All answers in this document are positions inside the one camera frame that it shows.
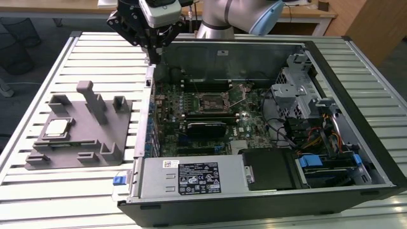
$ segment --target white cable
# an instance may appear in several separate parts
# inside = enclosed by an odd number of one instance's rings
[[[36,84],[36,85],[42,85],[41,83],[33,83],[33,82],[6,83],[6,85],[10,85],[10,84]]]

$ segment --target metal table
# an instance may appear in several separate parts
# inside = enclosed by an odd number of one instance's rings
[[[407,103],[360,53],[340,37],[237,35],[237,39],[313,40],[399,167],[407,173]],[[121,186],[112,196],[112,178],[132,167],[140,98],[148,66],[145,54],[115,33],[72,33],[44,84],[0,156],[0,224],[8,228],[139,228],[119,211]],[[116,167],[28,171],[25,157],[51,111],[52,94],[84,100],[76,82],[92,80],[105,100],[133,101],[124,164]],[[407,228],[405,193],[367,202],[340,214],[195,225],[188,228]]]

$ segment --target black trash bin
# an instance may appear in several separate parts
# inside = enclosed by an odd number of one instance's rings
[[[12,75],[24,74],[33,68],[24,46],[9,33],[0,33],[0,66]]]
[[[40,44],[41,39],[29,18],[0,18],[0,22],[6,31],[16,35],[24,47]]]

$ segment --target wooden cabinet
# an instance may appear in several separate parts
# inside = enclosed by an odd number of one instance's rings
[[[407,34],[407,0],[329,0],[327,36],[347,35],[379,66]]]

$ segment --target sticker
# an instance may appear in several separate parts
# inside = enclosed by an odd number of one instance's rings
[[[177,164],[180,195],[220,193],[217,162]]]
[[[179,161],[163,161],[163,168],[177,168]]]

